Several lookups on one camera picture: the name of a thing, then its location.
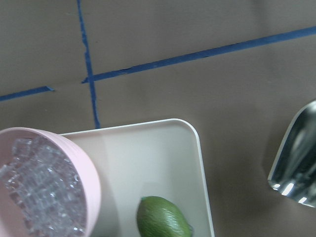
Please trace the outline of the stainless steel ice scoop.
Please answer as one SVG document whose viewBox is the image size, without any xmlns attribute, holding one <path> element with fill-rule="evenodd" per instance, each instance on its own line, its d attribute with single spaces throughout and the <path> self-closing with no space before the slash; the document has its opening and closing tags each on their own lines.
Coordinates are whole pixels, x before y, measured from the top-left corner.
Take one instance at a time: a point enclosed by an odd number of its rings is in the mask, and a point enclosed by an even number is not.
<svg viewBox="0 0 316 237">
<path fill-rule="evenodd" d="M 293 117 L 268 175 L 269 186 L 282 196 L 316 206 L 316 101 Z"/>
</svg>

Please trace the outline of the clear ice cubes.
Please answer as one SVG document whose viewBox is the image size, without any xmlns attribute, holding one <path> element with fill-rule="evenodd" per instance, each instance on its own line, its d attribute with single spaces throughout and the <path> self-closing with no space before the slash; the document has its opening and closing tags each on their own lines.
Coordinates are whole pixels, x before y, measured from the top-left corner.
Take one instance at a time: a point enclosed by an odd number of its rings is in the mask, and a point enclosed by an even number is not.
<svg viewBox="0 0 316 237">
<path fill-rule="evenodd" d="M 0 179 L 24 216 L 32 237 L 82 237 L 86 233 L 85 194 L 73 163 L 53 142 L 40 136 L 18 138 L 12 161 Z"/>
</svg>

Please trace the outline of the pink bowl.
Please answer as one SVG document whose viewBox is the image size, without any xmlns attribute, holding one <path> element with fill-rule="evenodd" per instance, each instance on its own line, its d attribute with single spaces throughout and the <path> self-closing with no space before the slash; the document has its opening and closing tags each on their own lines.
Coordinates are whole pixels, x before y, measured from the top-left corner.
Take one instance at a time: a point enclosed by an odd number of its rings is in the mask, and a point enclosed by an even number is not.
<svg viewBox="0 0 316 237">
<path fill-rule="evenodd" d="M 101 209 L 102 191 L 96 167 L 82 148 L 59 134 L 33 128 L 13 127 L 0 132 L 0 153 L 5 155 L 5 161 L 9 161 L 12 158 L 11 146 L 15 139 L 37 136 L 42 136 L 59 147 L 76 168 L 83 185 L 87 206 L 85 236 L 92 236 Z"/>
</svg>

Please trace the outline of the white square tray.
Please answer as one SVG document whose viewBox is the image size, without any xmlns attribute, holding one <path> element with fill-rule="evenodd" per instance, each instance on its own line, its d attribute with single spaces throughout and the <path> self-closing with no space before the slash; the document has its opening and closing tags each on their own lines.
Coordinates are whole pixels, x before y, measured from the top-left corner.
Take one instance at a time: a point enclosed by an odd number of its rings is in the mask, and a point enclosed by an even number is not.
<svg viewBox="0 0 316 237">
<path fill-rule="evenodd" d="M 180 208 L 196 237 L 214 236 L 198 133 L 181 119 L 65 134 L 81 147 L 100 177 L 102 204 L 94 237 L 137 237 L 142 197 Z"/>
</svg>

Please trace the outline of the green lime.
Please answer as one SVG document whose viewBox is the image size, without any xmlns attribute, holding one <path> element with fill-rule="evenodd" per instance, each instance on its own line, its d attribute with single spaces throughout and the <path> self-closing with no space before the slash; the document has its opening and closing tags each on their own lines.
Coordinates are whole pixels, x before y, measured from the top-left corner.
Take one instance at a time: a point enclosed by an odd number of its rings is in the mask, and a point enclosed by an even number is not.
<svg viewBox="0 0 316 237">
<path fill-rule="evenodd" d="M 191 237 L 193 230 L 182 211 L 172 202 L 157 196 L 142 197 L 136 213 L 142 237 Z"/>
</svg>

